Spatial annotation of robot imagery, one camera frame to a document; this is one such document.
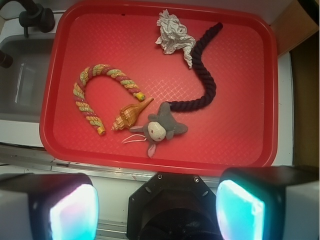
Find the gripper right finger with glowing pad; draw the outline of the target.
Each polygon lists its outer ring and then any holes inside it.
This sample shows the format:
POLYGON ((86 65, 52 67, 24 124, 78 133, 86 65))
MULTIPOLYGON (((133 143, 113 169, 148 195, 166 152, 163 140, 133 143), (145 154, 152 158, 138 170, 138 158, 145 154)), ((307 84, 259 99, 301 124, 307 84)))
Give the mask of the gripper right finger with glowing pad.
POLYGON ((217 187, 216 215, 225 240, 318 240, 320 170, 228 168, 217 187))

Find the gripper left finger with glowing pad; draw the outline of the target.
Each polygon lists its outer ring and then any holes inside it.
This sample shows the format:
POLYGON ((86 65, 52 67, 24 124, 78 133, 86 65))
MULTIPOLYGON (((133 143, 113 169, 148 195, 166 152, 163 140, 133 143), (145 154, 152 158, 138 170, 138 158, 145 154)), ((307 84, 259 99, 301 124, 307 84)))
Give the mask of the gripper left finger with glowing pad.
POLYGON ((93 240, 98 192, 84 173, 3 173, 2 240, 93 240))

